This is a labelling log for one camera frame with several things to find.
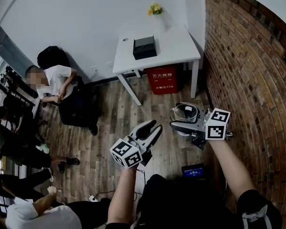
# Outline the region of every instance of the white table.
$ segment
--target white table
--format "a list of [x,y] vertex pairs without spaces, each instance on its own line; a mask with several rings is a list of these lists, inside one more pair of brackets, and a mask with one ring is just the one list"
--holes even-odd
[[[135,60],[133,56],[133,41],[154,35],[157,56]],[[171,27],[166,32],[150,35],[123,36],[119,39],[113,65],[113,73],[118,76],[134,101],[142,105],[124,73],[135,71],[140,78],[138,70],[161,65],[188,62],[192,68],[191,98],[195,98],[200,54],[185,27]]]

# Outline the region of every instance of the brick wall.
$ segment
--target brick wall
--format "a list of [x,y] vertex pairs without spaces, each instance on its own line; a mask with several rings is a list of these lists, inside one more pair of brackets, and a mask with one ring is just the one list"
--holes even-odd
[[286,24],[256,0],[205,0],[207,87],[231,145],[286,227]]

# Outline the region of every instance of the monitor screen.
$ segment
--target monitor screen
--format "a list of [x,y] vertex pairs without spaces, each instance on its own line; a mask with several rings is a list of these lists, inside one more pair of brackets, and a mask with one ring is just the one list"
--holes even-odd
[[204,170],[202,168],[185,170],[184,176],[185,177],[202,177],[204,176]]

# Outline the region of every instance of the flower vase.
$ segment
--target flower vase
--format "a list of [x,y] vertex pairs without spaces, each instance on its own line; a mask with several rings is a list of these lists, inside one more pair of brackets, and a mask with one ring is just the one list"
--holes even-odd
[[165,18],[163,16],[163,13],[162,14],[156,14],[156,15],[154,15],[154,17],[155,17],[155,24],[156,24],[157,30],[159,32],[166,32],[167,25],[166,25],[166,21],[165,21]]

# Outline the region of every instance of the white sneaker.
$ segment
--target white sneaker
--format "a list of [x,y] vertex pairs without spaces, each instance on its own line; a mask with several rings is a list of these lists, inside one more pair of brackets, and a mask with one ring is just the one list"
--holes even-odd
[[50,152],[50,149],[48,148],[48,145],[46,143],[41,144],[40,148],[46,154]]
[[51,174],[51,177],[49,178],[49,181],[52,183],[54,181],[54,177],[53,177],[53,173],[52,170],[50,168],[47,168]]

